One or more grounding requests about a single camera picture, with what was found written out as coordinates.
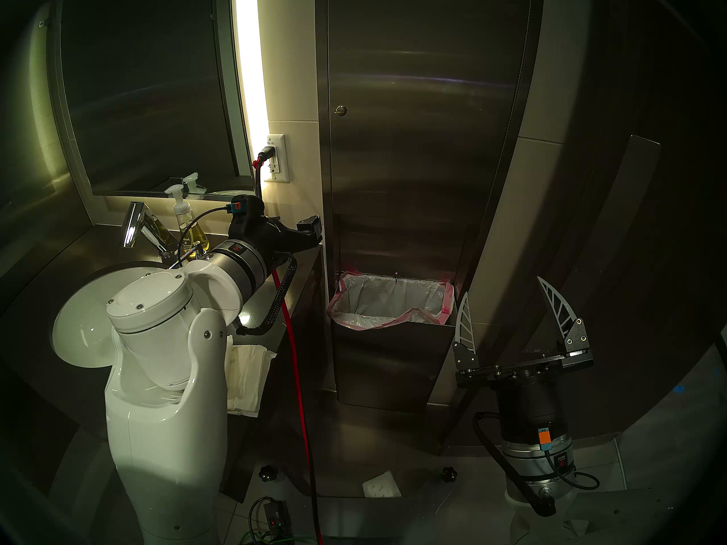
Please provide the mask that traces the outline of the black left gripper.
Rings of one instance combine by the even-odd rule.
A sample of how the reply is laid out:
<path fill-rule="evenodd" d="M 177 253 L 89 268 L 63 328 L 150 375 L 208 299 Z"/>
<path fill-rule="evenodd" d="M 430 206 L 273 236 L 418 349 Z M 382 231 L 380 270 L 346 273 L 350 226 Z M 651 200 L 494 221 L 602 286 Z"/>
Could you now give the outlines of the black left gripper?
<path fill-rule="evenodd" d="M 265 262 L 284 262 L 288 253 L 314 248 L 322 236 L 319 215 L 313 215 L 296 224 L 296 230 L 279 220 L 266 217 L 265 204 L 254 195 L 239 195 L 231 201 L 232 220 L 228 238 L 251 245 Z"/>

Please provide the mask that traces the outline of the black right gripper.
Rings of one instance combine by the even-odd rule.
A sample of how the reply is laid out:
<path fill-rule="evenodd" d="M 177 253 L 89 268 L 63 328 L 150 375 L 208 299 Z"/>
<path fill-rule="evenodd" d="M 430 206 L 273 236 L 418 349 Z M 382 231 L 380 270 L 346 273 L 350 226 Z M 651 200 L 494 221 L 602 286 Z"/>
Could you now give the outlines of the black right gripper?
<path fill-rule="evenodd" d="M 468 293 L 458 306 L 453 340 L 457 387 L 465 395 L 457 405 L 454 424 L 463 417 L 483 388 L 496 394 L 498 411 L 485 413 L 500 422 L 502 439 L 510 443 L 536 445 L 538 429 L 548 428 L 551 438 L 568 432 L 566 415 L 558 394 L 565 373 L 593 364 L 583 319 L 576 316 L 566 299 L 544 278 L 537 276 L 546 305 L 561 335 L 565 353 L 547 355 L 506 366 L 480 365 L 471 320 Z"/>

